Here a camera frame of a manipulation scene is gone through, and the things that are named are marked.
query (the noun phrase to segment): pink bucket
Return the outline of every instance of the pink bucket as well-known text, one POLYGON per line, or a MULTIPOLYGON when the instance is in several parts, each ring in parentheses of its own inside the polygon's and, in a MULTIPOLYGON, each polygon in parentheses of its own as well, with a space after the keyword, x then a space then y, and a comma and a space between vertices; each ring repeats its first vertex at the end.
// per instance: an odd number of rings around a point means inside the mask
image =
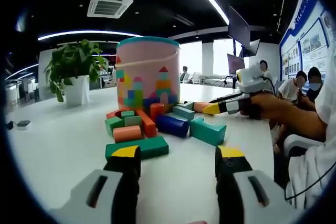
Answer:
POLYGON ((117 46, 115 75, 119 108, 166 108, 180 100, 180 44, 165 38, 130 38, 117 46))

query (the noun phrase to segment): ceiling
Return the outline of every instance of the ceiling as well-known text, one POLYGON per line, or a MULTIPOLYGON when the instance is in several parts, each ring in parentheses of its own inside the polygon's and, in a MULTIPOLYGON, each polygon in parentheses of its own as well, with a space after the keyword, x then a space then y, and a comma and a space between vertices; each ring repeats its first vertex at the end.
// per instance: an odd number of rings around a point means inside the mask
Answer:
MULTIPOLYGON (((282 0, 216 0, 227 14, 232 5, 253 26, 263 31, 251 32, 251 39, 279 43, 296 8, 297 0, 285 0, 279 32, 277 22, 282 0)), ((13 64, 12 72, 37 62, 38 53, 58 43, 90 40, 120 41, 127 36, 116 35, 65 35, 37 41, 43 35, 71 30, 109 30, 142 36, 171 37, 205 28, 226 26, 217 11, 207 0, 134 0, 119 19, 87 17, 90 0, 8 0, 9 43, 7 53, 13 64), (182 16, 188 26, 175 17, 182 16), (19 21, 20 30, 15 30, 19 21)), ((227 38, 227 33, 215 33, 181 38, 179 42, 227 38)), ((103 46, 104 53, 114 53, 115 45, 103 46)))

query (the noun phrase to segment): potted plant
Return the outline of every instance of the potted plant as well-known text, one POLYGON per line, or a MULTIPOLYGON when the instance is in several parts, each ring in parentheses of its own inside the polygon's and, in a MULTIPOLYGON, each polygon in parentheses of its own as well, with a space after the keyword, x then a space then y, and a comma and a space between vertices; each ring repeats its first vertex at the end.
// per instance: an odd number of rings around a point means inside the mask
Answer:
POLYGON ((56 94, 59 102, 64 101, 62 90, 68 105, 82 105, 89 101, 89 81, 99 80, 99 65, 107 70, 107 61, 100 56, 101 52, 98 43, 87 39, 79 44, 67 44, 53 51, 45 74, 50 90, 56 94))

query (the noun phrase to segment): screen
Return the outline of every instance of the screen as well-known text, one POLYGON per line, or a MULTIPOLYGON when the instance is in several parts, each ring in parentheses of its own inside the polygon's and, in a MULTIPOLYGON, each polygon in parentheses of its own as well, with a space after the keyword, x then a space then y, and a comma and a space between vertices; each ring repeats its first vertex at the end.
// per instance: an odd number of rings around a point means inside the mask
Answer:
POLYGON ((251 41, 249 49, 246 49, 245 47, 242 47, 242 50, 240 51, 240 55, 239 56, 241 56, 241 57, 249 57, 249 56, 255 56, 255 55, 257 55, 259 44, 260 44, 260 39, 251 41))
POLYGON ((238 69, 245 68, 243 58, 227 54, 227 61, 229 65, 229 74, 236 74, 238 69))
POLYGON ((250 27, 246 21, 237 13, 236 10, 229 7, 229 36, 241 43, 244 47, 250 47, 250 27))

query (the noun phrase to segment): green leaves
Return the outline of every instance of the green leaves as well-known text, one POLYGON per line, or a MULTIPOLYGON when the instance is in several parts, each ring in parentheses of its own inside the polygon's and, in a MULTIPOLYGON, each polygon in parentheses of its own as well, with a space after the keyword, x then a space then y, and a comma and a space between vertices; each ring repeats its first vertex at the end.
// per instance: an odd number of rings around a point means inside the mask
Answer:
POLYGON ((72 82, 70 81, 69 77, 64 78, 64 85, 72 86, 72 82))
POLYGON ((107 69, 107 61, 99 54, 98 43, 93 43, 87 39, 79 44, 64 45, 52 53, 52 59, 45 69, 46 81, 52 93, 56 94, 57 100, 63 102, 62 89, 64 85, 73 85, 71 77, 90 76, 91 81, 99 79, 99 65, 107 69))

